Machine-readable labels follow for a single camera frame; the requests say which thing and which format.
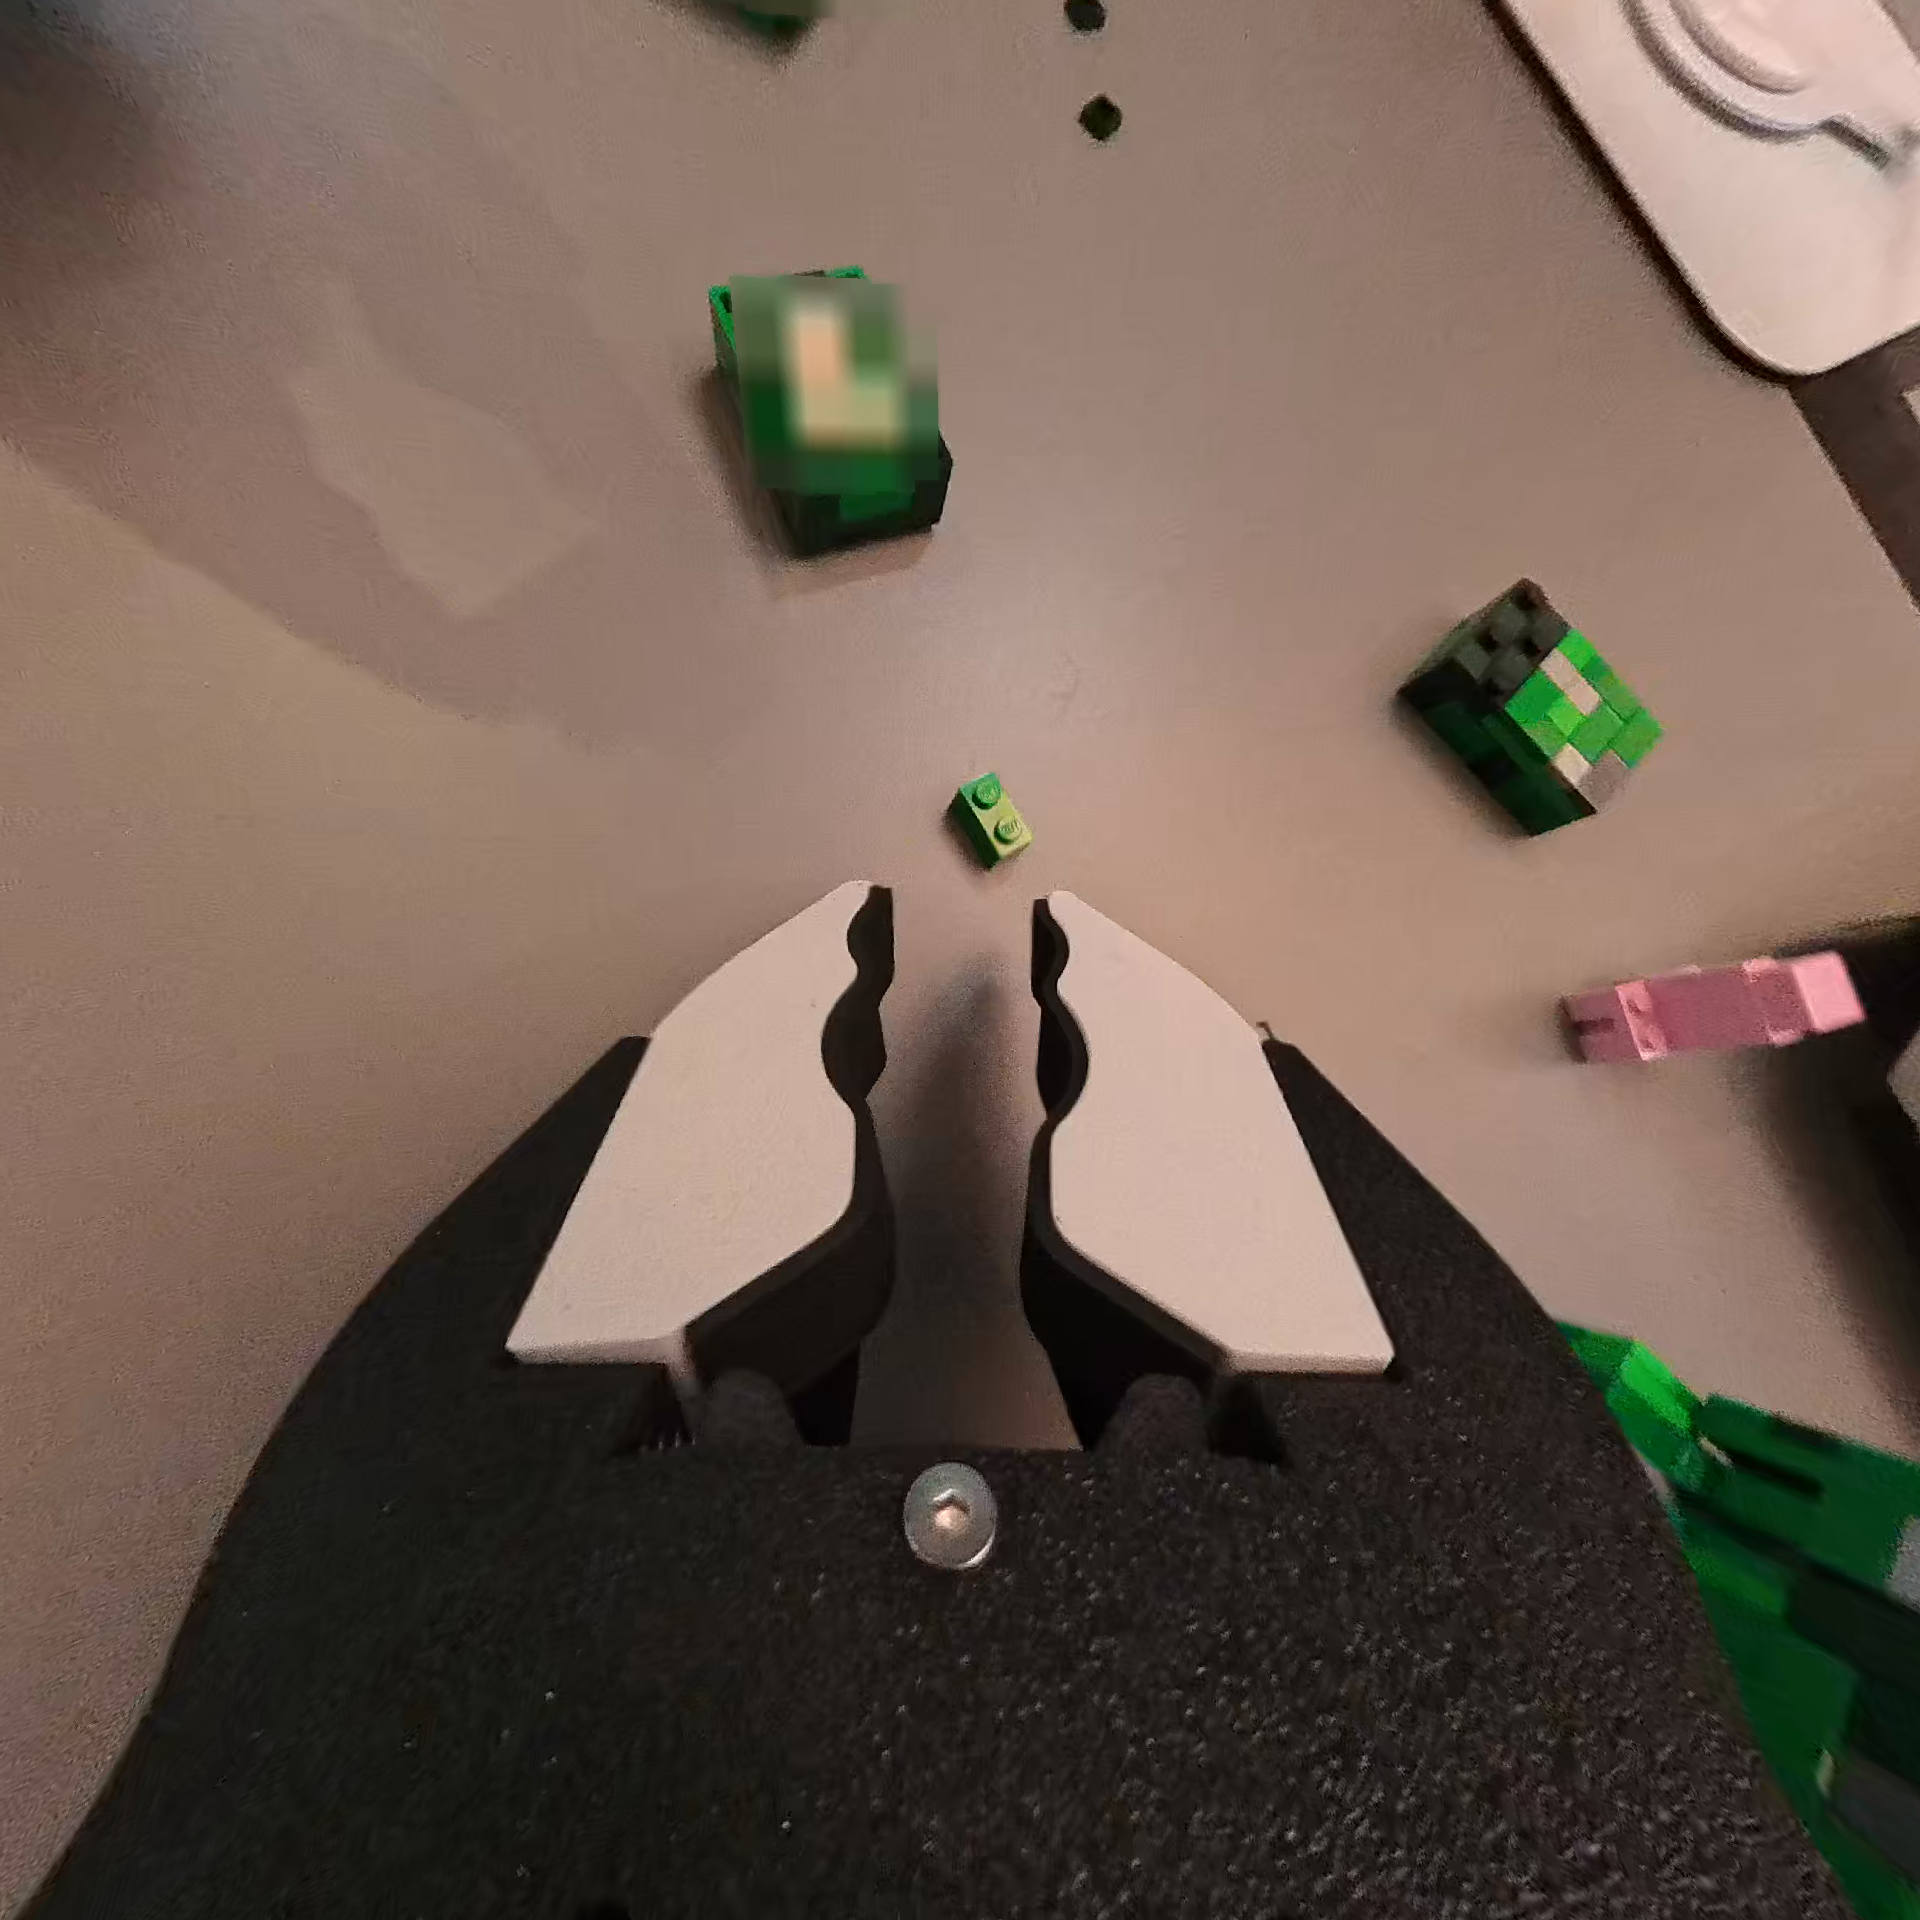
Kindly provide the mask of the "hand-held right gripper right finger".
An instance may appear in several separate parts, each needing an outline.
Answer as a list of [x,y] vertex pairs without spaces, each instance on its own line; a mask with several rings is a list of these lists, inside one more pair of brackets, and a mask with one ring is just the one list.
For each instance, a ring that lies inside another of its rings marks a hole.
[[1264,1030],[1070,891],[1036,900],[1037,1253],[1205,1375],[1382,1375],[1395,1342]]

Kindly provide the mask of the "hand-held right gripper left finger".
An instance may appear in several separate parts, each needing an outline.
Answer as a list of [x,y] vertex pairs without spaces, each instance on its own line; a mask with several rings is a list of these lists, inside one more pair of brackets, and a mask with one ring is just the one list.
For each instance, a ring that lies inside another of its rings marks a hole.
[[520,1363],[837,1365],[892,1294],[872,1097],[893,894],[851,879],[648,1040],[513,1324]]

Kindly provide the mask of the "single bright green brick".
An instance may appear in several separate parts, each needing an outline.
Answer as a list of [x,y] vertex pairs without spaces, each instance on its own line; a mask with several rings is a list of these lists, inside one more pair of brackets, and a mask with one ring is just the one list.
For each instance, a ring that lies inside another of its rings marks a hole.
[[984,870],[994,870],[1033,845],[1033,830],[996,775],[960,781],[952,825]]

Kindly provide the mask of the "pink brick pig figure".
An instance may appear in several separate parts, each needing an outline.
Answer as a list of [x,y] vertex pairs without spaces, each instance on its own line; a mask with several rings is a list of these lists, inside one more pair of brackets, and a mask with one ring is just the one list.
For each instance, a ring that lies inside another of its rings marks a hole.
[[1866,1022],[1837,951],[1632,976],[1564,997],[1558,1009],[1592,1065],[1782,1048]]

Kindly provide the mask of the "tall green blocky brick figure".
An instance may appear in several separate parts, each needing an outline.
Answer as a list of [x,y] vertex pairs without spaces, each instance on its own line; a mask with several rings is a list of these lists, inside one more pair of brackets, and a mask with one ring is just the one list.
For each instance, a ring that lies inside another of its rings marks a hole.
[[1858,1915],[1917,1915],[1917,1465],[1564,1340],[1669,1523],[1760,1752]]

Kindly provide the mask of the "scattered small green bricks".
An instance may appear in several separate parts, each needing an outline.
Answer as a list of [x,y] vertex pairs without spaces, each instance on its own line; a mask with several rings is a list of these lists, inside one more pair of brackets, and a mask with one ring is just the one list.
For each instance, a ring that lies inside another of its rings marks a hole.
[[[694,7],[781,54],[796,49],[824,20],[849,8],[840,3],[701,3]],[[1070,32],[1084,36],[1105,32],[1109,20],[1105,3],[1060,3],[1057,8]],[[1091,140],[1106,142],[1120,129],[1123,109],[1110,96],[1097,93],[1086,101],[1077,123]]]

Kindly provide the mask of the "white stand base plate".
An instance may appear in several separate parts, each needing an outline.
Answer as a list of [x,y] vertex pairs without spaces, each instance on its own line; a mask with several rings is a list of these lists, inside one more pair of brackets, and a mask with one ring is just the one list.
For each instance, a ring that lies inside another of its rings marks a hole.
[[1916,4],[1502,4],[1722,337],[1788,376],[1916,332]]

